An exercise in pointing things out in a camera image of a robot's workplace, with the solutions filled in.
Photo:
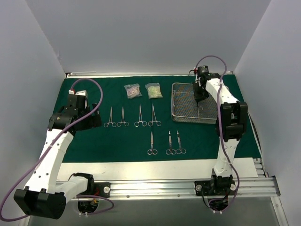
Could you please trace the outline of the metal mesh instrument tray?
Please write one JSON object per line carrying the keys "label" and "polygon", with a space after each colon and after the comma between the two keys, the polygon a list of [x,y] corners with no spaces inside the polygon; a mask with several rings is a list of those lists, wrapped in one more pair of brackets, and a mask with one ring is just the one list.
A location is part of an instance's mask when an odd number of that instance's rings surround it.
{"label": "metal mesh instrument tray", "polygon": [[172,120],[187,123],[215,124],[218,112],[217,103],[212,96],[200,101],[204,110],[196,112],[193,95],[193,85],[190,83],[175,82],[172,84],[171,116]]}

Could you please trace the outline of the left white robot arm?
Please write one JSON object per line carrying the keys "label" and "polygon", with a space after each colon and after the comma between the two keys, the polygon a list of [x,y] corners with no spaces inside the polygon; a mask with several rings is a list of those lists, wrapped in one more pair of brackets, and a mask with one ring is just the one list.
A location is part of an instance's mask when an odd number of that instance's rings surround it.
{"label": "left white robot arm", "polygon": [[94,194],[93,175],[72,173],[71,178],[57,185],[57,176],[66,151],[77,131],[100,127],[96,104],[88,105],[85,90],[68,94],[67,104],[49,119],[46,141],[39,163],[25,184],[16,189],[14,200],[26,215],[59,219],[66,204],[77,195]]}

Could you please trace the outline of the clear packet with sutures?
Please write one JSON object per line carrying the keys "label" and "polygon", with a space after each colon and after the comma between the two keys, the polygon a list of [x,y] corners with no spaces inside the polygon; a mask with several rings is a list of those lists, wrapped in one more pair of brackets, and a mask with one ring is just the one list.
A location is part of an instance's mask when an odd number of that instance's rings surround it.
{"label": "clear packet with sutures", "polygon": [[141,97],[142,94],[140,92],[140,85],[138,83],[136,84],[127,84],[124,86],[126,92],[127,92],[127,98],[132,99],[135,97]]}

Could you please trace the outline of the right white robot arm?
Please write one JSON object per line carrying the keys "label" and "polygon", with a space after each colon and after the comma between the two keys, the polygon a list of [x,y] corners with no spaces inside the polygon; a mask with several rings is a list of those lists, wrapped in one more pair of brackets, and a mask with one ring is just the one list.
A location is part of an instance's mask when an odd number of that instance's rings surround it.
{"label": "right white robot arm", "polygon": [[217,162],[213,168],[209,189],[220,194],[226,188],[234,190],[233,161],[236,148],[246,132],[248,106],[235,98],[222,77],[210,73],[208,66],[194,69],[194,98],[197,103],[212,97],[217,103],[216,131],[220,139]]}

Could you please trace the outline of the green gauze packet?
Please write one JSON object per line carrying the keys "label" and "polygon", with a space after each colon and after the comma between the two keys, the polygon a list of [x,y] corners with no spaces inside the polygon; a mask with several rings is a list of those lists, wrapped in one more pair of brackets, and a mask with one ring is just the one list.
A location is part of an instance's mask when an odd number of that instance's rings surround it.
{"label": "green gauze packet", "polygon": [[163,98],[159,83],[148,83],[145,85],[149,99]]}

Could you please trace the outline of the green surgical drape cloth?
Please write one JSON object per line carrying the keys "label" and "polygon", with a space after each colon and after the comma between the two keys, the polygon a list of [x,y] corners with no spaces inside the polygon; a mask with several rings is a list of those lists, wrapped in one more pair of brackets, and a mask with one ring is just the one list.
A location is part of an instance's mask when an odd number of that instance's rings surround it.
{"label": "green surgical drape cloth", "polygon": [[[65,79],[55,104],[55,111],[67,104],[70,88],[86,90],[89,103],[100,103],[99,112],[103,122],[108,122],[112,107],[112,119],[121,121],[124,107],[125,121],[129,126],[105,128],[104,126],[76,133],[64,156],[64,162],[133,162],[216,159],[219,137],[214,124],[175,122],[171,118],[171,88],[175,82],[191,83],[191,76],[141,76],[98,78],[93,81]],[[140,85],[141,97],[127,98],[127,84]],[[145,85],[159,83],[163,98],[149,99]],[[139,105],[143,120],[152,119],[152,104],[160,127],[135,127],[139,118]],[[168,132],[171,132],[172,147],[178,149],[177,131],[186,154],[166,155],[169,148]],[[151,148],[151,132],[157,155],[148,155]]]}

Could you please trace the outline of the steel scissors curved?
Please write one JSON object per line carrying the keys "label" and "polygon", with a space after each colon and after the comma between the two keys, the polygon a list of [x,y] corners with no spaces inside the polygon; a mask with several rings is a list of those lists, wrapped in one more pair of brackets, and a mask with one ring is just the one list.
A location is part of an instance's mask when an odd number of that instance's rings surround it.
{"label": "steel scissors curved", "polygon": [[187,151],[185,148],[182,147],[182,144],[181,144],[179,131],[177,131],[177,141],[178,141],[178,149],[176,149],[176,154],[186,154]]}

